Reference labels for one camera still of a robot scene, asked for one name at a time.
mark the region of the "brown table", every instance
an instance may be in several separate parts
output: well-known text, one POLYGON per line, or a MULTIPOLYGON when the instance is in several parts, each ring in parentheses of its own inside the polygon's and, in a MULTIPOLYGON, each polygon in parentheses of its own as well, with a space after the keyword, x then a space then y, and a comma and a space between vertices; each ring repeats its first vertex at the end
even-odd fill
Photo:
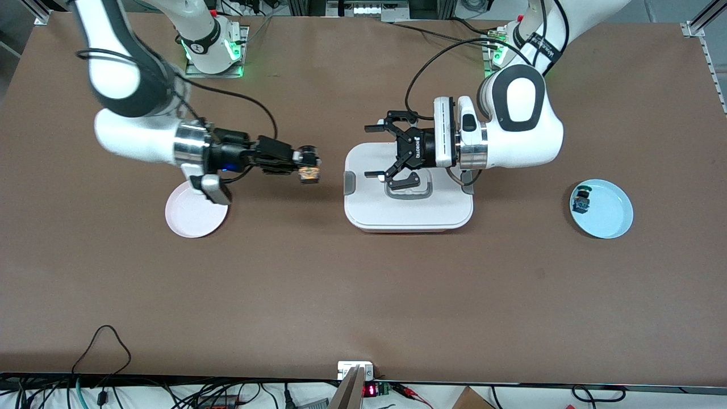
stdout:
MULTIPOLYGON (((163 16, 131 21, 181 62, 163 16)), ((402 108, 446 40, 301 17, 256 41, 243 79, 207 83, 260 98, 281 139, 317 145, 322 181, 253 172, 232 186, 223 227, 190 240, 164 220, 180 171, 96 142, 72 16, 33 31, 0 111, 0 370, 70 370, 110 323, 134 355, 128 373, 330 378, 338 360, 366 359, 389 379, 727 386, 727 121, 678 25, 600 25, 574 42, 547 78, 560 156, 487 171, 472 220, 423 235, 349 224, 343 162, 390 140, 363 126, 402 108), (630 195, 622 238, 571 225, 564 198, 588 178, 630 195)), ((412 105, 474 96, 481 67, 476 47, 445 55, 412 105)), ((248 103, 199 90, 191 103, 219 126, 270 134, 248 103)), ((112 340, 81 370, 123 362, 112 340)))

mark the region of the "black button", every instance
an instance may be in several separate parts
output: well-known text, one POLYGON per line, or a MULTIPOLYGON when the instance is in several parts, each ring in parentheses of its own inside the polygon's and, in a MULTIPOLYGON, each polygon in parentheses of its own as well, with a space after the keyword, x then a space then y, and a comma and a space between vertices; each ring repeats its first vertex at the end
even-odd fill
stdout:
POLYGON ((477 130, 477 119, 472 114, 465 114, 462 117, 462 130, 465 132, 472 132, 477 130))

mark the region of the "black velcro strap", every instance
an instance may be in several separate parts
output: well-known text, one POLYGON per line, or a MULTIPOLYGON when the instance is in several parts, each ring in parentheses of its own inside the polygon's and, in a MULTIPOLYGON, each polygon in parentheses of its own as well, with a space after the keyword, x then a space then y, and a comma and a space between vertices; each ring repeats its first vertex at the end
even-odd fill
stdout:
POLYGON ((525 39, 520 35, 520 25, 515 26, 515 30, 513 30, 513 40, 515 41, 515 45, 518 46, 518 48, 523 48, 523 45, 525 45, 525 39))
POLYGON ((203 39, 192 41, 184 37, 180 37, 182 41, 184 41, 185 46, 187 46, 191 52, 195 54, 206 54, 207 50, 220 38, 220 34, 222 33, 222 30, 220 29, 220 22, 217 21, 216 18, 213 19, 213 21, 214 27, 212 32, 203 39))
POLYGON ((530 35, 530 38, 528 38, 528 43, 533 44, 541 54, 547 57, 548 60, 554 64, 561 58, 561 55, 563 55, 563 53, 561 53, 559 49, 555 48, 550 41, 544 39, 538 33, 533 32, 533 34, 530 35))

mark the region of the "round plate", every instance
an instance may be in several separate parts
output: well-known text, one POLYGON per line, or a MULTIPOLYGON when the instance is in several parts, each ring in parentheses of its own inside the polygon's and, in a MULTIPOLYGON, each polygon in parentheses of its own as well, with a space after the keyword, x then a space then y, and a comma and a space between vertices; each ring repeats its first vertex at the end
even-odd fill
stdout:
POLYGON ((591 236, 600 239, 615 239, 626 233, 634 220, 634 209, 626 193, 607 180, 590 179, 578 184, 569 201, 571 216, 576 224, 591 236), (588 210, 585 213, 573 211, 573 201, 579 188, 591 188, 588 195, 588 210))
POLYGON ((176 234, 188 239, 212 233, 225 220, 228 207, 196 194, 188 181, 179 185, 166 201, 166 224, 176 234))

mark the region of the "light blue plate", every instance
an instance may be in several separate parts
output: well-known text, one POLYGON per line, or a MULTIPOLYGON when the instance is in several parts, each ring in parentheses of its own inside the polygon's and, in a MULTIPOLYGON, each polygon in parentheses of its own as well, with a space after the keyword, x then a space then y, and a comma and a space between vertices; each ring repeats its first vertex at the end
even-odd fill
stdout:
POLYGON ((634 220, 634 209, 629 197, 620 187, 607 180, 589 179, 578 183, 571 193, 569 206, 576 224, 586 233, 600 239, 621 236, 629 230, 634 220), (582 214, 573 211, 573 201, 580 186, 592 189, 588 196, 588 211, 582 214))

